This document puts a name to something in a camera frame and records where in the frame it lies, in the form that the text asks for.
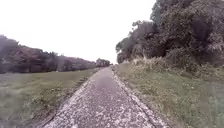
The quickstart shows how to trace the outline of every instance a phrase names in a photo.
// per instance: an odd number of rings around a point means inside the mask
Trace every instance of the road edge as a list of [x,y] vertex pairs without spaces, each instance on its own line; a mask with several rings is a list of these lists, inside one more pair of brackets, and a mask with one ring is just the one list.
[[117,82],[118,86],[120,86],[127,93],[127,95],[133,100],[133,102],[135,102],[143,110],[143,112],[149,118],[150,123],[153,123],[153,125],[156,128],[170,128],[169,125],[162,120],[162,118],[156,116],[153,110],[149,109],[146,104],[141,102],[141,100],[137,96],[135,96],[134,92],[132,92],[132,90],[129,89],[125,85],[125,83],[120,80],[120,78],[113,70],[112,72],[113,72],[113,79]]

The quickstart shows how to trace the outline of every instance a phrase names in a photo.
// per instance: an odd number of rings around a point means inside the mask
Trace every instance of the gravel path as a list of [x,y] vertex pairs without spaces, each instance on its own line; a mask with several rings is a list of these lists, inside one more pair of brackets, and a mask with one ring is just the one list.
[[44,128],[154,128],[110,68],[94,74]]

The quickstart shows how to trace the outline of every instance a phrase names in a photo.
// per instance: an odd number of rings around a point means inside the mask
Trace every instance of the grass verge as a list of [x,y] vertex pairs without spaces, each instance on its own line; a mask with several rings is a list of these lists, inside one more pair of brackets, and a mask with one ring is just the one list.
[[147,66],[121,64],[116,74],[137,90],[143,102],[170,120],[171,127],[223,128],[224,71],[213,69],[195,77],[181,71],[156,71]]
[[31,127],[55,111],[96,71],[0,74],[0,126]]

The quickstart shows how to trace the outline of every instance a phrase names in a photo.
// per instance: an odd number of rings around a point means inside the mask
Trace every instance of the treeline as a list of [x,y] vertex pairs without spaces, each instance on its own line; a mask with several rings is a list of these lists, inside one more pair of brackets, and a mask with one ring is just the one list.
[[54,52],[22,46],[17,41],[0,35],[0,73],[75,71],[96,66],[95,62],[81,58],[58,56]]
[[152,21],[137,21],[116,45],[117,61],[163,57],[175,67],[224,64],[224,2],[157,0]]

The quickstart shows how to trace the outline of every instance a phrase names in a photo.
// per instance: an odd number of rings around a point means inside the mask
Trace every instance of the sky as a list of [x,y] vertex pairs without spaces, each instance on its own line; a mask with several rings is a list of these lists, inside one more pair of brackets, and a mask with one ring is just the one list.
[[0,34],[32,48],[116,62],[115,46],[155,0],[0,0]]

